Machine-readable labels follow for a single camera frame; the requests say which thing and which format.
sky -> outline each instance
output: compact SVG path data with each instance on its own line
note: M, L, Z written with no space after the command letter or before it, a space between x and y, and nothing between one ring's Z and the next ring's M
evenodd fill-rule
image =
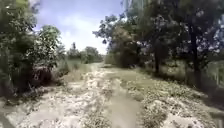
M61 41L68 50L73 42L79 50L96 47L106 53L106 45L92 31L111 14L123 12L121 0L41 0L37 14L37 28L54 25L61 31Z

green foliage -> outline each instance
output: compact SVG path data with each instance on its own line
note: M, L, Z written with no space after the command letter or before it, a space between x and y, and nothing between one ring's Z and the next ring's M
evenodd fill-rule
M58 60L65 59L65 46L64 45L61 44L56 48L56 56L57 56Z
M206 97L203 93L197 92L192 88L184 85L176 84L174 82L167 82L161 79L154 79L147 74L143 74L138 70L117 69L112 68L113 73L107 77L110 80L119 80L120 86L127 90L127 93L136 100L141 100L141 112L139 113L139 120L143 127L157 128L163 125L164 120L167 119L168 113L190 115L186 109L181 110L182 102L190 101L199 104L187 104L190 110L195 113L194 116L204 121L211 121L206 113L201 109L203 99Z
M93 34L108 44L108 63L153 64L158 74L168 60L182 60L199 77L214 57L222 58L223 14L223 0L134 1L125 17L107 16Z
M72 44L72 48L67 52L69 59L81 60L83 63L101 62L102 56L99 54L96 48L86 47L83 51L76 49L75 43Z
M79 63L78 61L76 61L75 63L73 63L73 68L74 69L79 69L80 68L81 63Z
M37 65L52 67L60 32L53 26L36 26L35 7L27 0L0 1L1 86L15 92L30 90Z
M68 62L66 60L62 60L61 62L59 62L57 69L58 69L58 71L57 71L58 77L67 75L70 71Z
M224 86L223 61L211 62L206 68L206 73L216 81L216 84Z

vegetation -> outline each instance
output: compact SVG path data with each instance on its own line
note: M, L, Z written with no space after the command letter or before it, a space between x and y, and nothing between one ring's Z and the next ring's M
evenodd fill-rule
M119 18L106 16L93 33L109 44L106 63L151 68L159 76L161 66L181 66L201 89L202 72L222 59L223 14L222 0L151 0L133 3ZM168 65L176 61L185 66Z
M48 84L54 78L52 70L59 61L57 77L70 71L68 58L84 63L102 60L95 48L87 47L79 52L75 45L67 56L56 27L45 25L34 31L36 13L36 4L31 7L27 0L0 1L0 95L9 98L14 93Z
M214 126L210 113L205 110L207 106L204 100L207 96L203 93L173 81L155 79L138 69L111 70L113 73L107 75L110 81L120 80L120 86L127 90L128 97L141 104L138 119L143 127L160 127L169 113L179 113L182 117L197 117L205 127Z

sandy trail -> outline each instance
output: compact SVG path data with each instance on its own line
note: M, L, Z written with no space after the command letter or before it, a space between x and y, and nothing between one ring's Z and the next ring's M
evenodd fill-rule
M141 103L120 86L121 80L108 79L112 72L100 66L91 65L81 82L51 87L36 103L21 104L7 114L0 111L0 122L4 128L143 128L138 116ZM161 128L177 128L176 124L188 128L195 121L169 114ZM190 127L203 128L200 122Z
M137 104L126 99L119 81L111 83L106 80L105 76L110 72L99 67L99 64L93 64L92 71L84 75L83 81L52 89L35 104L16 106L6 115L7 119L15 128L83 128L88 123L89 114L100 109L105 111L102 114L112 127L132 128L133 110L137 110ZM112 100L108 100L108 92L103 94L105 90L116 92Z

dry grass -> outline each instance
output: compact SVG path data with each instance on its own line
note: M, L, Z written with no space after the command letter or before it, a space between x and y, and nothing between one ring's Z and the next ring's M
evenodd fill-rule
M94 106L96 109L88 113L84 128L110 128L110 121L104 116L102 104L96 102Z
M185 85L180 85L172 81L164 81L155 79L149 75L139 72L139 70L122 70L112 68L113 74L109 74L109 79L120 79L121 86L128 90L133 99L139 101L142 107L142 114L140 118L144 127L157 128L166 119L168 114L167 109L174 107L174 110L169 112L177 113L177 110L183 110L180 104L186 103L184 108L192 111L182 113L182 116L196 116L204 123L205 126L214 126L209 112L203 110L207 108L204 105L203 99L206 95L199 93ZM161 104L156 108L148 108L160 101Z
M62 79L64 82L74 82L83 80L83 75L90 71L89 65L80 64L79 68L73 68L70 72L63 76Z

